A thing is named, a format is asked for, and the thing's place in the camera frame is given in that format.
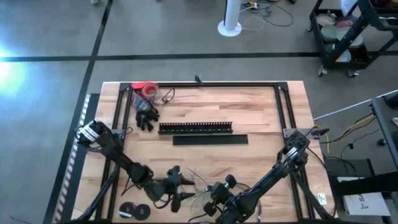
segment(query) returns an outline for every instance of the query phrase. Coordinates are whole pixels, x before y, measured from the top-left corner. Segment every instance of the white pole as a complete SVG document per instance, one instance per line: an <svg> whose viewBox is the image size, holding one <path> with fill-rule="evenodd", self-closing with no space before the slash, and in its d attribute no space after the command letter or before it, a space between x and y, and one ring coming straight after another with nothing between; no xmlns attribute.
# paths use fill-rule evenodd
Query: white pole
<svg viewBox="0 0 398 224"><path fill-rule="evenodd" d="M242 0L227 0L224 20L218 24L218 32L225 37L234 37L241 33L242 26L238 22Z"/></svg>
<svg viewBox="0 0 398 224"><path fill-rule="evenodd" d="M398 91L398 90L394 90L394 91L391 91L391 92L389 92L389 93L385 93L385 94L383 94L383 95L377 96L377 98L383 97L383 96L386 96L386 95L389 95L389 94L391 94L391 93L395 93L395 92L397 92L397 91ZM313 120L316 121L316 120L321 119L321 118L324 118L324 117L326 117L326 116L329 116L329 115L332 115L332 114L335 114L335 113L339 113L339 112L342 112L342 111L344 111L344 110L348 110L348 109L353 108L353 107L355 107L355 106L358 106L358 105L361 105L361 104L370 102L371 100L372 100L372 99L368 99L368 100L362 101L362 102L360 102L360 103L356 103L356 104L354 104L354 105L347 106L346 108L343 108L343 109L340 109L340 110L337 110L337 111L334 111L334 112L331 112L331 113L324 114L324 115L322 115L322 116L319 116L319 117L317 117L317 118L314 118Z"/></svg>

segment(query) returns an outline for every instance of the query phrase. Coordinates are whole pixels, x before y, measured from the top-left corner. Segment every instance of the black cable organizer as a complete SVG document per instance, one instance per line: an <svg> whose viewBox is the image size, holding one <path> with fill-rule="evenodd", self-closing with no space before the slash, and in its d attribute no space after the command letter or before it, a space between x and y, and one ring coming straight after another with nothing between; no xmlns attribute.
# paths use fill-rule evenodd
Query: black cable organizer
<svg viewBox="0 0 398 224"><path fill-rule="evenodd" d="M159 123L159 134L212 134L232 132L232 122Z"/></svg>

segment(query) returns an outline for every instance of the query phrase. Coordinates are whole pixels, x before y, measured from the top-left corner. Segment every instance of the white stand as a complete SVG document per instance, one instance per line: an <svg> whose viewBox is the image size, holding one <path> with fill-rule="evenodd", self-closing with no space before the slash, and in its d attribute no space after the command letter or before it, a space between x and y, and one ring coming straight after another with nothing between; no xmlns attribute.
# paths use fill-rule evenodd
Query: white stand
<svg viewBox="0 0 398 224"><path fill-rule="evenodd" d="M227 0L224 20L218 24L218 32L225 37L234 37L242 32L238 23L242 0Z"/></svg>

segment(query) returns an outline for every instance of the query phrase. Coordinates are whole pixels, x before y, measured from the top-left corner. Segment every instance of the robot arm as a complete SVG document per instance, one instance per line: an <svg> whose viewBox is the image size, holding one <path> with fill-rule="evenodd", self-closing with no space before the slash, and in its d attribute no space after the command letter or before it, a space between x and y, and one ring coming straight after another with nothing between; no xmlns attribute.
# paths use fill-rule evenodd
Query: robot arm
<svg viewBox="0 0 398 224"><path fill-rule="evenodd" d="M138 162L133 162L128 158L123 153L123 144L120 140L120 136L113 133L112 130L110 130L101 121L92 121L88 123L77 130L76 135L78 138L78 144L85 146L87 149L92 149L93 144L98 144L99 146L95 147L95 149L99 149L99 152L102 155L111 159L124 169L132 183L139 189L144 188L147 196L153 202L159 201L164 194L167 194L169 196L168 202L159 208L164 208L170 201L172 201L172 211L178 212L181 201L194 196L194 194L191 193L178 194L177 188L180 185L195 185L194 182L184 178L180 173L179 166L174 166L172 169L169 169L166 178L160 180L153 179L153 171L149 167ZM107 189L101 189L98 196L101 195L102 191L106 190Z"/></svg>
<svg viewBox="0 0 398 224"><path fill-rule="evenodd" d="M305 149L308 147L309 142L310 141L305 138L305 136L296 131L289 137L285 147L278 152L277 161L272 169L252 188L238 195L233 195L229 192L229 189L234 187L234 184L231 183L236 183L232 175L229 175L226 179L227 182L229 180L228 184L217 182L210 188L213 203L207 203L204 207L204 211L209 216L213 216L216 212L215 206L220 203L224 205L225 209L222 210L221 215L216 219L216 223L227 224L244 222L254 213L257 201L278 183L280 179L290 174L303 189L306 197L311 200L311 203L321 218L324 220L332 220L333 217L319 204L308 186L303 184L298 174L296 174L297 169L304 166L307 162L308 154L305 153Z"/></svg>

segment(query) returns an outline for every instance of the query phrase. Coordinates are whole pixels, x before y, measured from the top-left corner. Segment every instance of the black glove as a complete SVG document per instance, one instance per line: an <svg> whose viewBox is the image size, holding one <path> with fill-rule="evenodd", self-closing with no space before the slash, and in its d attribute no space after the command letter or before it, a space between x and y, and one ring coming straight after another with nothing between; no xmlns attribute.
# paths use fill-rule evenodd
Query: black glove
<svg viewBox="0 0 398 224"><path fill-rule="evenodd" d="M132 106L136 109L136 121L137 127L141 128L141 130L145 130L145 126L147 126L148 131L153 130L153 125L151 125L150 121L158 122L159 112L155 109L152 104L142 99L140 95L136 92L132 93Z"/></svg>

